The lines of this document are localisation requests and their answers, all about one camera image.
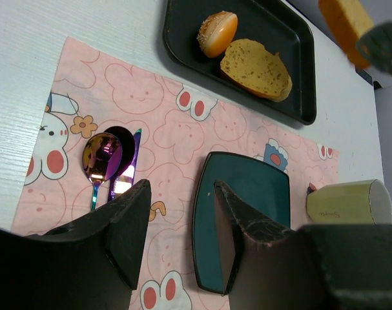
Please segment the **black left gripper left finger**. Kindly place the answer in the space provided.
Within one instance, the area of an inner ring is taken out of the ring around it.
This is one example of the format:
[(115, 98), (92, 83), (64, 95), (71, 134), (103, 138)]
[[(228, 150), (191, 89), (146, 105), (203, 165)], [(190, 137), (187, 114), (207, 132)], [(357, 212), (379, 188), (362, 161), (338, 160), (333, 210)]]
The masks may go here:
[(151, 186), (43, 235), (0, 229), (0, 309), (128, 309), (138, 287)]

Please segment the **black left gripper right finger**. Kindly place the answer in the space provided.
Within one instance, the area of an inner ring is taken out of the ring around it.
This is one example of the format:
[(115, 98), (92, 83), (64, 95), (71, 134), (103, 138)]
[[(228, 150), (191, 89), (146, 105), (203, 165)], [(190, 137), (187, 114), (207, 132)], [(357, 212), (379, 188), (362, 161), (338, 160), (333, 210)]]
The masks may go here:
[(330, 309), (315, 249), (305, 230), (293, 231), (214, 183), (214, 210), (231, 309)]

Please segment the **steel serving tongs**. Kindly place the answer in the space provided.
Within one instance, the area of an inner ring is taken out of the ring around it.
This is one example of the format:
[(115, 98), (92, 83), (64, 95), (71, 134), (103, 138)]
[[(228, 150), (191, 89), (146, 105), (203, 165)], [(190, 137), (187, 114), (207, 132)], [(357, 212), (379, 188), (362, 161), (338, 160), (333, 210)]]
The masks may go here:
[(357, 42), (360, 55), (377, 70), (392, 76), (392, 21), (375, 25)]

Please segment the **crusty speckled bread slice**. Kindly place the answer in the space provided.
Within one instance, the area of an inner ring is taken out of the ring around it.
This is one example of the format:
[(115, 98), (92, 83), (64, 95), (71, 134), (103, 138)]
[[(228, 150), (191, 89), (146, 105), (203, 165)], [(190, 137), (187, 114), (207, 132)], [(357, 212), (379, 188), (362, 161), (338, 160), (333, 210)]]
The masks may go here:
[(359, 0), (319, 0), (318, 7), (333, 37), (348, 60), (358, 69), (370, 66), (356, 42), (374, 27), (374, 22)]

